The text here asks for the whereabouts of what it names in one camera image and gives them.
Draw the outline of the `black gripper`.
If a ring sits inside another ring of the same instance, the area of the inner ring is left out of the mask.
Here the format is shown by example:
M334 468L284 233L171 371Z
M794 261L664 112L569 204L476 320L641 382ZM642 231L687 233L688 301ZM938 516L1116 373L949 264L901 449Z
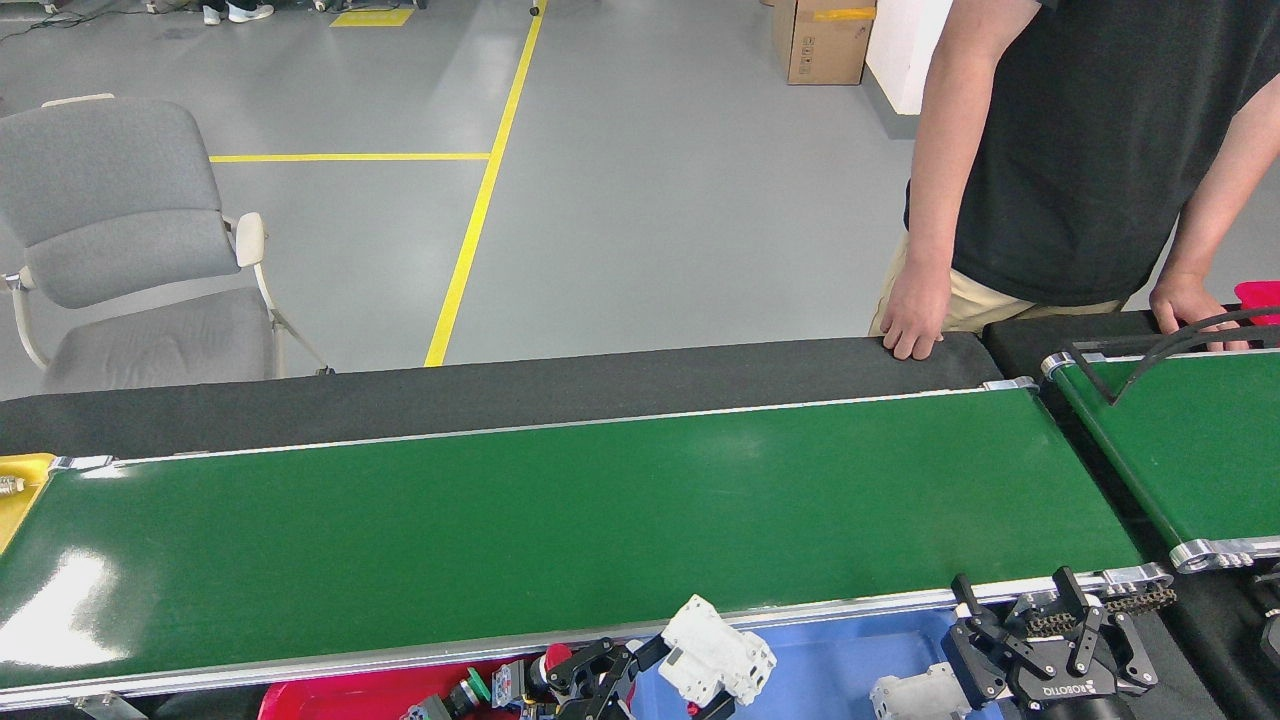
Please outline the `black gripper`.
M1044 673L1043 656L978 602L966 575L954 578L957 610L966 615L957 615L943 638L943 653L963 692L1012 693L1023 719L1135 719L1119 692L1144 693L1158 683L1158 674L1132 615L1092 603L1070 568L1060 568L1052 579L1076 624L1065 634L1066 669L1046 680L1033 674ZM1102 641L1117 664L1119 680L1105 667L1091 670Z

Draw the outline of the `person's right hand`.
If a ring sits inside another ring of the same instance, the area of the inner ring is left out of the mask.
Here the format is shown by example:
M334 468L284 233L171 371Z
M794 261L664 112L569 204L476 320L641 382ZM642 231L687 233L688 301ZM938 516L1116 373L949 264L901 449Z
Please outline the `person's right hand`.
M950 265L908 259L893 278L876 328L897 360L925 360L942 337L951 297Z

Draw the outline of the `person's left hand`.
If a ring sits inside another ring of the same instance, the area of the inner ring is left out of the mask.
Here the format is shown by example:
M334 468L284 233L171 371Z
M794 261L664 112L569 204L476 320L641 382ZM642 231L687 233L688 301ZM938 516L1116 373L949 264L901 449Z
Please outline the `person's left hand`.
M1206 290L1204 274L1196 272L1162 272L1149 293L1149 310L1165 334L1226 313Z

